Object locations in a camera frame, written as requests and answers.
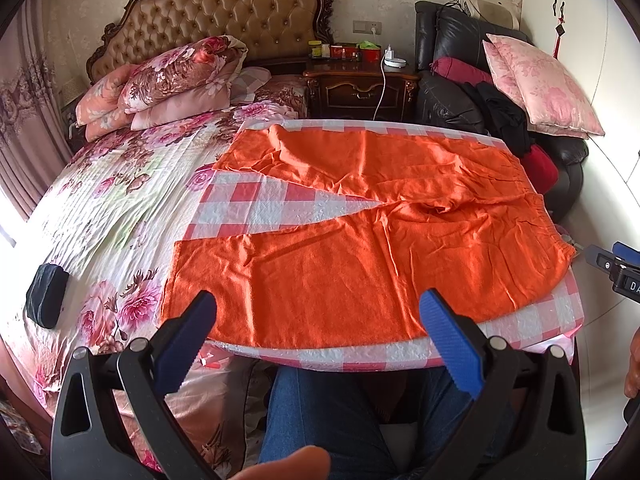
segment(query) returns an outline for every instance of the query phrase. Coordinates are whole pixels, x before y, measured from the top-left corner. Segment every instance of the tufted leather headboard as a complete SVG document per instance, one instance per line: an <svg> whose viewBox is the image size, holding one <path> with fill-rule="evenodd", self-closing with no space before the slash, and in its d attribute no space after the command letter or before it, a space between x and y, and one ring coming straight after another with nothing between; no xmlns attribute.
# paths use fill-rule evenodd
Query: tufted leather headboard
<svg viewBox="0 0 640 480"><path fill-rule="evenodd" d="M306 56L310 40L332 42L333 0L129 0L103 45L86 62L92 83L125 63L139 64L207 36L228 34L253 64Z"/></svg>

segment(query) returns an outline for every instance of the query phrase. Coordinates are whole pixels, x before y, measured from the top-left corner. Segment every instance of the yellow jar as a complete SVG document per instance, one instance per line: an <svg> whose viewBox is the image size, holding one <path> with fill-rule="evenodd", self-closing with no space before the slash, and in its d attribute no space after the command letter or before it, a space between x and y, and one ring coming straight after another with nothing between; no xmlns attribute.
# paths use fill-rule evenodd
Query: yellow jar
<svg viewBox="0 0 640 480"><path fill-rule="evenodd" d="M320 59L322 57L322 41L309 41L309 57L312 59Z"/></svg>

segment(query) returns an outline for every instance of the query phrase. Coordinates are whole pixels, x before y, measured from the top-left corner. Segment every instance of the black leather recliner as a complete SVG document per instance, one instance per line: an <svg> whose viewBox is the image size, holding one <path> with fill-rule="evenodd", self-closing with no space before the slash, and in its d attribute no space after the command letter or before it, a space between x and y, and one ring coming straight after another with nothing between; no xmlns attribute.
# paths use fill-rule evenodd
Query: black leather recliner
<svg viewBox="0 0 640 480"><path fill-rule="evenodd" d="M415 4L415 64L421 79L415 123L486 134L482 112L453 81L431 73L431 63L453 57L489 72L482 41L487 34L511 36L529 42L518 30L476 20L443 4ZM569 212L582 189L581 162L589 154L586 143L575 137L533 134L558 168L558 182L545 194L545 206L554 222Z"/></svg>

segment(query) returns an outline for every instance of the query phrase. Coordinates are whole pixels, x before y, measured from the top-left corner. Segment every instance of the person's leg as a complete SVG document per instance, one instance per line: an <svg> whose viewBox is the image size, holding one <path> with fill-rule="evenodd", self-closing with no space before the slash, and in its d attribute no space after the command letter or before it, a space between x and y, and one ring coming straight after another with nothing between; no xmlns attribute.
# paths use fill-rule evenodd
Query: person's leg
<svg viewBox="0 0 640 480"><path fill-rule="evenodd" d="M471 396L461 392L445 367L412 370L411 379L420 383L418 441L412 460L413 470L398 480L420 479L438 457L442 447L466 415ZM500 455L513 426L514 415L508 410L484 456L489 463Z"/></svg>
<svg viewBox="0 0 640 480"><path fill-rule="evenodd" d="M304 446L329 452L330 480L388 480L398 473L352 374L281 366L258 462L284 458Z"/></svg>

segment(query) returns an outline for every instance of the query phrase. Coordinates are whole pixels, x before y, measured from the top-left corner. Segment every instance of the hand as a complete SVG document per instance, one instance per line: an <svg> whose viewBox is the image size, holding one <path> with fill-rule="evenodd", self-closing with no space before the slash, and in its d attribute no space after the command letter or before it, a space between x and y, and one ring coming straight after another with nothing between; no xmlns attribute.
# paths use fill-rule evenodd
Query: hand
<svg viewBox="0 0 640 480"><path fill-rule="evenodd" d="M640 392L640 328L631 340L629 372L625 378L625 395L633 399Z"/></svg>
<svg viewBox="0 0 640 480"><path fill-rule="evenodd" d="M326 480L330 467L324 449L306 446L282 460L248 467L231 480Z"/></svg>

